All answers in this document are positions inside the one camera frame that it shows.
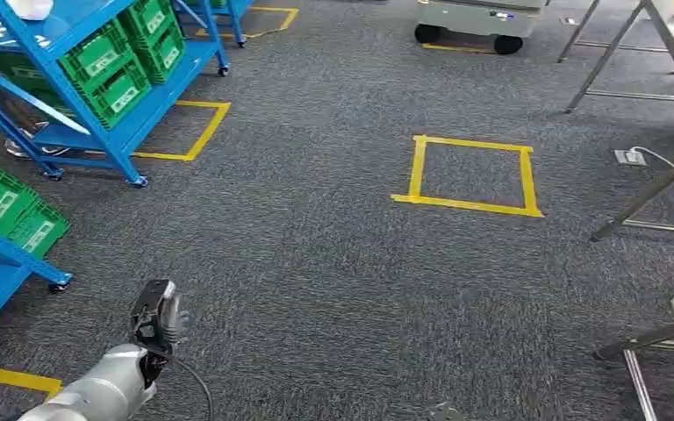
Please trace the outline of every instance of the metal table leg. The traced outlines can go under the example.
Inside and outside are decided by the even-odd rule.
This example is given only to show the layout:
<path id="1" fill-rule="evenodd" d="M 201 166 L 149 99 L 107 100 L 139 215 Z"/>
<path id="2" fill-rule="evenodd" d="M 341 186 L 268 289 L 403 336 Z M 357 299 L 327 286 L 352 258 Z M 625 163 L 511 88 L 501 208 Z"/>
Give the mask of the metal table leg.
<path id="1" fill-rule="evenodd" d="M 631 220 L 634 214 L 639 212 L 647 203 L 659 195 L 663 190 L 667 189 L 672 183 L 674 183 L 674 168 L 671 169 L 667 174 L 663 175 L 657 181 L 655 181 L 648 189 L 646 189 L 641 195 L 639 195 L 622 213 L 616 216 L 613 219 L 610 219 L 603 226 L 601 226 L 595 233 L 591 236 L 591 241 L 600 241 L 606 236 L 610 235 L 616 228 L 619 226 L 631 226 L 635 228 L 649 228 L 652 230 L 659 231 L 671 231 L 674 232 L 674 225 L 666 224 L 655 224 L 651 222 L 642 222 Z"/>
<path id="2" fill-rule="evenodd" d="M 672 339 L 674 339 L 674 323 L 644 333 L 643 335 L 605 346 L 595 353 L 596 358 L 600 359 L 612 358 L 620 353 L 624 355 L 624 361 L 629 370 L 629 376 L 632 378 L 632 383 L 635 386 L 645 421 L 657 421 L 657 416 L 649 399 L 647 384 L 642 377 L 636 351 L 646 346 L 674 350 L 674 340 Z"/>
<path id="3" fill-rule="evenodd" d="M 562 50 L 562 53 L 559 54 L 559 58 L 556 59 L 557 63 L 561 63 L 564 61 L 564 59 L 567 58 L 567 55 L 570 53 L 572 46 L 574 46 L 577 40 L 580 38 L 580 34 L 583 33 L 585 25 L 587 25 L 589 20 L 591 20 L 591 16 L 593 12 L 595 12 L 595 9 L 598 7 L 599 3 L 600 0 L 593 0 L 593 2 L 591 3 L 591 7 L 588 9 L 588 11 L 585 13 L 585 16 L 583 17 L 583 21 L 580 22 L 580 25 L 578 25 L 577 28 L 575 28 L 575 32 L 572 33 L 572 37 L 567 42 L 567 45 Z"/>
<path id="4" fill-rule="evenodd" d="M 595 65 L 595 68 L 588 75 L 588 78 L 585 80 L 585 83 L 583 83 L 583 87 L 580 88 L 580 91 L 577 93 L 577 95 L 575 95 L 575 97 L 572 98 L 570 105 L 568 105 L 567 110 L 565 110 L 566 113 L 569 114 L 573 112 L 575 108 L 577 108 L 577 105 L 580 103 L 580 100 L 583 99 L 583 96 L 585 96 L 588 89 L 591 87 L 593 81 L 595 81 L 595 78 L 598 77 L 598 74 L 600 73 L 601 70 L 603 70 L 603 67 L 611 58 L 613 52 L 615 52 L 616 49 L 619 47 L 621 40 L 624 39 L 624 35 L 626 35 L 627 32 L 629 32 L 629 29 L 634 24 L 635 20 L 637 19 L 637 16 L 639 16 L 642 9 L 644 9 L 644 2 L 645 0 L 640 1 L 639 5 L 632 11 L 632 14 L 629 16 L 629 19 L 627 19 L 627 21 L 624 23 L 621 29 L 619 29 L 619 33 L 616 34 L 616 37 L 613 38 L 611 44 L 608 46 L 606 51 L 600 57 L 600 59 L 598 60 L 598 64 Z"/>
<path id="5" fill-rule="evenodd" d="M 622 340 L 621 342 L 617 342 L 609 346 L 604 346 L 603 348 L 596 351 L 595 356 L 600 359 L 608 359 L 623 353 L 624 351 L 636 351 L 646 346 L 653 346 L 659 344 L 660 342 L 670 341 L 670 339 L 674 339 L 674 323 L 660 327 L 653 331 L 649 331 L 634 338 Z"/>
<path id="6" fill-rule="evenodd" d="M 642 371 L 639 368 L 639 362 L 637 362 L 637 355 L 631 350 L 624 351 L 624 361 L 627 363 L 629 375 L 632 377 L 632 383 L 635 385 L 637 399 L 640 401 L 645 421 L 657 421 L 655 409 L 652 407 L 652 401 L 649 400 L 647 384 L 644 382 Z"/>

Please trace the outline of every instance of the carpet floor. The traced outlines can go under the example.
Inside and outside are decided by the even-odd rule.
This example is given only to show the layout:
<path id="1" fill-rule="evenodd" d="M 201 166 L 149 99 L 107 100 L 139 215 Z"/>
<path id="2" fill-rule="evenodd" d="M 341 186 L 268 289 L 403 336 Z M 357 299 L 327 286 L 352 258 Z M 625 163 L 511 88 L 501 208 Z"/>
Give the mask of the carpet floor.
<path id="1" fill-rule="evenodd" d="M 607 3 L 587 39 L 609 40 L 633 6 Z M 0 134 L 0 167 L 73 223 L 47 259 L 75 274 L 58 296 L 31 279 L 0 311 L 0 368 L 75 380 L 162 277 L 184 292 L 180 356 L 219 420 L 421 420 L 439 403 L 469 421 L 641 419 L 623 364 L 591 352 L 673 320 L 674 235 L 587 239 L 666 169 L 618 166 L 612 149 L 674 159 L 674 103 L 587 97 L 562 113 L 602 53 L 556 64 L 573 30 L 561 19 L 588 2 L 554 2 L 510 56 L 421 47 L 414 0 L 258 5 L 299 12 L 244 49 L 226 39 L 231 74 L 211 64 L 183 99 L 230 110 L 194 161 L 135 159 L 146 189 L 83 168 L 47 181 Z M 626 42 L 660 44 L 645 18 Z M 595 86 L 674 94 L 672 69 L 667 54 L 618 52 Z M 141 150 L 184 153 L 211 116 L 175 106 Z M 392 201 L 422 133 L 532 147 L 545 218 Z M 520 206 L 518 158 L 431 144 L 422 193 Z M 674 223 L 674 186 L 641 217 Z M 674 353 L 642 355 L 656 411 L 674 419 Z M 180 368 L 158 386 L 135 419 L 204 419 Z M 0 384 L 0 421 L 44 396 Z"/>

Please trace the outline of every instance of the yellow floor tape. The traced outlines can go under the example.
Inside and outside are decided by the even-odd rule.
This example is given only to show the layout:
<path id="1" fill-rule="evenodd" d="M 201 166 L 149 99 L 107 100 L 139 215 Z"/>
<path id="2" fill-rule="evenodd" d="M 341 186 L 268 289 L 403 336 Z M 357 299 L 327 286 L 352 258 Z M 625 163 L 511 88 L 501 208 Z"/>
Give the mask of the yellow floor tape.
<path id="1" fill-rule="evenodd" d="M 534 172 L 531 169 L 531 160 L 528 155 L 533 151 L 530 146 L 510 145 L 506 143 L 483 142 L 467 139 L 440 138 L 426 136 L 424 134 L 413 136 L 412 139 L 415 142 L 415 146 L 414 156 L 412 157 L 412 171 L 410 172 L 408 193 L 407 195 L 391 195 L 391 199 L 397 202 L 431 204 L 474 211 L 486 211 L 505 213 L 509 215 L 543 218 L 543 214 L 539 210 L 536 203 Z M 518 152 L 520 154 L 520 186 L 523 192 L 523 207 L 521 208 L 517 206 L 504 206 L 500 204 L 469 202 L 465 200 L 422 196 L 420 194 L 420 189 L 422 187 L 422 171 L 425 167 L 425 151 L 427 149 L 427 143 L 482 147 L 487 149 Z"/>
<path id="2" fill-rule="evenodd" d="M 18 371 L 4 370 L 0 368 L 0 383 L 17 386 L 24 389 L 41 390 L 47 392 L 47 399 L 61 391 L 62 382 L 58 379 L 43 377 L 41 375 L 29 375 Z"/>
<path id="3" fill-rule="evenodd" d="M 439 44 L 429 44 L 423 43 L 420 44 L 423 48 L 429 50 L 448 50 L 448 51 L 463 51 L 465 53 L 476 53 L 476 54 L 496 54 L 494 51 L 476 46 L 441 46 Z"/>
<path id="4" fill-rule="evenodd" d="M 221 120 L 223 120 L 223 117 L 226 116 L 228 109 L 231 107 L 231 103 L 210 103 L 206 101 L 179 100 L 175 102 L 175 104 L 186 105 L 189 107 L 214 108 L 216 109 L 216 112 L 213 114 L 211 122 L 207 127 L 205 127 L 205 130 L 203 130 L 203 132 L 200 134 L 200 137 L 197 138 L 187 153 L 133 152 L 133 156 L 138 156 L 140 158 L 157 158 L 160 160 L 192 161 L 197 157 L 200 151 L 203 150 L 203 147 L 208 143 L 208 140 L 211 139 L 213 133 L 215 133 L 216 129 L 219 127 Z"/>
<path id="5" fill-rule="evenodd" d="M 262 6 L 252 6 L 249 8 L 251 11 L 281 11 L 288 13 L 285 15 L 285 19 L 283 22 L 280 24 L 280 26 L 276 29 L 272 29 L 269 31 L 265 32 L 258 32 L 258 33 L 253 33 L 253 34 L 244 34 L 244 39 L 250 39 L 250 38 L 257 38 L 261 37 L 262 35 L 266 35 L 268 33 L 273 33 L 273 32 L 280 32 L 280 31 L 285 31 L 288 29 L 290 24 L 293 22 L 293 19 L 296 18 L 296 15 L 298 14 L 298 9 L 293 8 L 293 7 L 262 7 Z M 205 31 L 205 29 L 198 29 L 197 32 L 195 32 L 195 35 L 198 37 L 205 37 L 208 35 L 208 32 Z M 219 37 L 221 38 L 233 38 L 232 33 L 219 33 Z"/>

